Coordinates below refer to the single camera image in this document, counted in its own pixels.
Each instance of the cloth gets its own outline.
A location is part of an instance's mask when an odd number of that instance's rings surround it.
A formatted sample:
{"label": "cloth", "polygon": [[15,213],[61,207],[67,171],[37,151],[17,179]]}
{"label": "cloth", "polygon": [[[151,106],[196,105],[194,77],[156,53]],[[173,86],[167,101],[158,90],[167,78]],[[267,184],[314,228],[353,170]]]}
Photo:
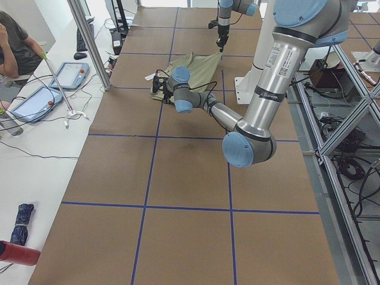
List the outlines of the cloth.
{"label": "cloth", "polygon": [[[175,61],[169,62],[169,66],[166,68],[165,72],[169,75],[172,74],[176,67],[187,67],[190,70],[190,80],[189,85],[190,88],[194,88],[196,86],[201,86],[203,84],[209,83],[214,76],[215,70],[218,67],[220,62],[222,53],[214,53],[213,55],[208,56],[200,56],[194,55],[192,52],[189,55],[185,55]],[[207,86],[200,87],[198,89],[194,89],[194,92],[204,92]],[[152,93],[152,98],[154,100],[162,101],[164,98],[164,94],[162,91],[157,93]]]}
{"label": "cloth", "polygon": [[11,243],[16,245],[25,245],[28,238],[27,225],[29,224],[31,212],[34,209],[33,204],[21,204],[18,206],[15,227],[11,235]]}
{"label": "cloth", "polygon": [[[8,42],[18,65],[18,74],[33,73],[42,59],[33,49],[25,45],[24,40],[29,36],[28,33],[4,11],[0,11],[0,23],[7,29]],[[4,64],[4,54],[0,47],[0,65],[2,64]]]}

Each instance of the red cylinder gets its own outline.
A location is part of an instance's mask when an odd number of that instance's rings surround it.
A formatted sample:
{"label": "red cylinder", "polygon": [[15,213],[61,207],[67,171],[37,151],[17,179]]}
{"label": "red cylinder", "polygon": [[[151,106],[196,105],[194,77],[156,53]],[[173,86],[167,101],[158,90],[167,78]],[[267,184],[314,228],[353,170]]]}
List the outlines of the red cylinder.
{"label": "red cylinder", "polygon": [[0,240],[0,261],[32,266],[37,264],[40,254],[37,249]]}

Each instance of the person's knee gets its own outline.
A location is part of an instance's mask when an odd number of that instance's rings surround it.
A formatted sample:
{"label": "person's knee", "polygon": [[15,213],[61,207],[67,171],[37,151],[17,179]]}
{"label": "person's knee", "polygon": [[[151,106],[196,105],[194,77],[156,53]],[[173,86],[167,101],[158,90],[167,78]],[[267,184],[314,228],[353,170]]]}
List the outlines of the person's knee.
{"label": "person's knee", "polygon": [[0,101],[0,109],[5,109],[8,110],[10,107],[11,103],[7,101]]}

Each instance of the blue and white robot arm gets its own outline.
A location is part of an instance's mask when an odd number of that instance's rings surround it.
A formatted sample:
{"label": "blue and white robot arm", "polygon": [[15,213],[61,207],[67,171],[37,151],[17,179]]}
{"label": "blue and white robot arm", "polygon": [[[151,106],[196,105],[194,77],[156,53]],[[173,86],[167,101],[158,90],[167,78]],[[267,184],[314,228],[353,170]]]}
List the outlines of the blue and white robot arm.
{"label": "blue and white robot arm", "polygon": [[220,0],[218,1],[218,17],[216,20],[208,24],[208,28],[212,29],[218,27],[219,38],[216,41],[220,52],[223,51],[224,46],[228,40],[230,31],[230,20],[232,11],[241,13],[243,15],[253,16],[256,9],[260,6],[261,0]]}
{"label": "blue and white robot arm", "polygon": [[217,101],[209,93],[194,93],[190,73],[178,67],[165,82],[174,95],[179,113],[204,109],[230,131],[223,139],[223,153],[236,167],[247,167],[270,159],[276,151],[276,139],[270,125],[277,113],[294,73],[309,48],[343,42],[348,34],[353,0],[277,0],[272,32],[274,44],[255,87],[245,116]]}

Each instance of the crumpled cloth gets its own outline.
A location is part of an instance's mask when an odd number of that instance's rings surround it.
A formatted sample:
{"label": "crumpled cloth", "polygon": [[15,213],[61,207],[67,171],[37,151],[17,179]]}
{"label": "crumpled cloth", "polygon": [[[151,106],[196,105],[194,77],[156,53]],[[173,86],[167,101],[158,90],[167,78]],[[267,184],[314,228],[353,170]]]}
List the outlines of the crumpled cloth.
{"label": "crumpled cloth", "polygon": [[33,209],[33,204],[21,204],[18,206],[16,222],[10,240],[11,243],[25,245],[26,239],[28,238],[27,225],[29,224]]}
{"label": "crumpled cloth", "polygon": [[[171,75],[176,67],[187,67],[190,70],[191,74],[189,80],[190,88],[201,86],[211,81],[222,55],[223,54],[221,52],[218,52],[214,53],[213,55],[201,56],[194,55],[192,52],[189,55],[185,55],[179,59],[176,59],[175,61],[169,62],[169,66],[166,68],[165,72]],[[192,91],[204,92],[206,88],[207,86],[203,86]],[[150,91],[152,93],[153,100],[163,100],[164,94],[162,91],[158,91],[157,93],[153,93],[152,89]]]}

